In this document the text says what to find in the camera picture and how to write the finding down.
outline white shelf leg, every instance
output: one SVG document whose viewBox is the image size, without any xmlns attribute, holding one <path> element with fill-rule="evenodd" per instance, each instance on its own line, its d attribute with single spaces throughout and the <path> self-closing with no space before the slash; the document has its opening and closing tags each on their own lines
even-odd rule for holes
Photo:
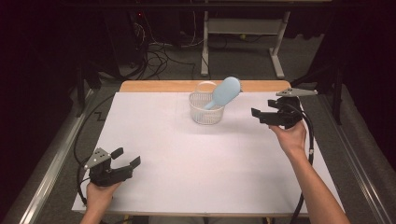
<svg viewBox="0 0 396 224">
<path fill-rule="evenodd" d="M 202 60 L 201 60 L 201 76 L 207 77 L 209 75 L 209 48 L 207 47 L 207 20 L 208 12 L 205 12 L 204 17 L 204 48 L 202 50 Z"/>
<path fill-rule="evenodd" d="M 285 74 L 283 73 L 282 66 L 280 65 L 279 58 L 277 57 L 277 53 L 279 52 L 280 44 L 282 43 L 283 35 L 285 34 L 285 30 L 288 25 L 289 15 L 290 15 L 289 11 L 285 12 L 283 16 L 283 21 L 279 26 L 279 32 L 277 33 L 276 46 L 274 48 L 269 49 L 271 60 L 275 68 L 276 76 L 279 79 L 284 79 Z"/>
</svg>

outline blue object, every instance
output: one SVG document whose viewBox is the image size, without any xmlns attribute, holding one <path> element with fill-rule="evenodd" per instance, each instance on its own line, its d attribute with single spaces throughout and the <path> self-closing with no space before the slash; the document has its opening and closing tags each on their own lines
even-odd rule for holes
<svg viewBox="0 0 396 224">
<path fill-rule="evenodd" d="M 241 83 L 236 77 L 226 77 L 212 92 L 212 101 L 204 106 L 205 110 L 215 105 L 227 105 L 241 92 Z"/>
</svg>

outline human hand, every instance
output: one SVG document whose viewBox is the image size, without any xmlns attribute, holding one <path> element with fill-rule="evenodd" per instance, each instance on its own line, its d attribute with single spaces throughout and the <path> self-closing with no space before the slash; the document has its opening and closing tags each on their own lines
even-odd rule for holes
<svg viewBox="0 0 396 224">
<path fill-rule="evenodd" d="M 80 223 L 99 223 L 113 198 L 113 193 L 121 185 L 99 187 L 90 182 L 87 185 L 87 211 Z"/>
<path fill-rule="evenodd" d="M 302 121 L 297 122 L 287 130 L 273 125 L 269 125 L 268 127 L 276 134 L 280 146 L 289 159 L 300 155 L 304 155 L 305 157 L 306 129 Z"/>
</svg>

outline white paper sheet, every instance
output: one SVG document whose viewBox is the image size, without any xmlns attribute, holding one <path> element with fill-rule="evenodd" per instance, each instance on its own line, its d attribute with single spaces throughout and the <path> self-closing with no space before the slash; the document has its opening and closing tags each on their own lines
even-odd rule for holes
<svg viewBox="0 0 396 224">
<path fill-rule="evenodd" d="M 276 98 L 274 92 L 242 92 L 225 106 L 220 123 L 201 125 L 191 119 L 188 93 L 117 93 L 97 147 L 124 148 L 113 168 L 137 156 L 142 163 L 116 191 L 108 212 L 291 214 L 301 193 L 297 179 L 275 134 L 250 112 L 276 112 L 267 106 Z M 314 167 L 340 202 L 316 142 Z M 72 210 L 85 210 L 78 196 Z"/>
</svg>

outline mesh basket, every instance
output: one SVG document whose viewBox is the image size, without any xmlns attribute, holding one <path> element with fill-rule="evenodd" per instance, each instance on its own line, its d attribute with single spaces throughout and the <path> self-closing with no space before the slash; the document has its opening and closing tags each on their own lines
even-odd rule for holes
<svg viewBox="0 0 396 224">
<path fill-rule="evenodd" d="M 211 81 L 203 81 L 196 86 L 195 91 L 190 94 L 191 117 L 200 124 L 215 124 L 221 121 L 224 106 L 215 105 L 210 110 L 204 109 L 204 106 L 212 101 L 212 92 L 199 91 L 199 87 L 204 84 L 216 86 L 216 83 Z"/>
</svg>

